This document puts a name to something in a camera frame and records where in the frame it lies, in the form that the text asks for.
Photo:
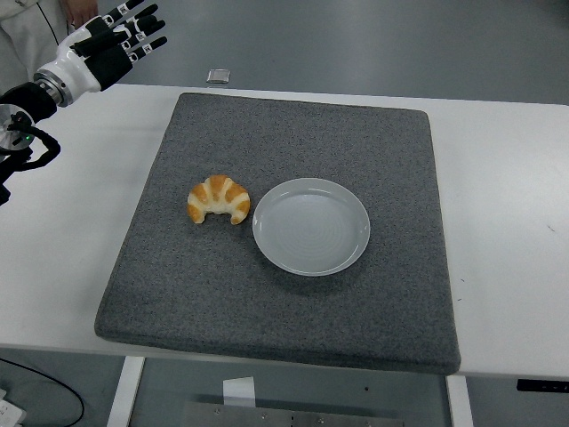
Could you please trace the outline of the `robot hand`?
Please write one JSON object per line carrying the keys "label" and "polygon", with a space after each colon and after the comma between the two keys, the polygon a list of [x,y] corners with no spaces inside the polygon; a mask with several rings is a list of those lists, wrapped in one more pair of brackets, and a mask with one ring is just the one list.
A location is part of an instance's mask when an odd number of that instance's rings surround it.
{"label": "robot hand", "polygon": [[142,4],[125,1],[87,21],[61,42],[55,60],[39,68],[34,82],[53,92],[60,106],[117,83],[136,62],[167,43],[166,36],[151,38],[165,26],[156,16],[158,5],[138,10]]}

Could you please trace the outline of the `person's hand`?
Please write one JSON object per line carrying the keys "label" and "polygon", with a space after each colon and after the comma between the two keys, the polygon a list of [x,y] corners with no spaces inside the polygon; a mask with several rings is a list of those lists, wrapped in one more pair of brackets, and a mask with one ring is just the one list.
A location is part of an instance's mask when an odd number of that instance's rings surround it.
{"label": "person's hand", "polygon": [[99,14],[99,3],[97,0],[67,0],[66,11],[68,22],[79,28]]}

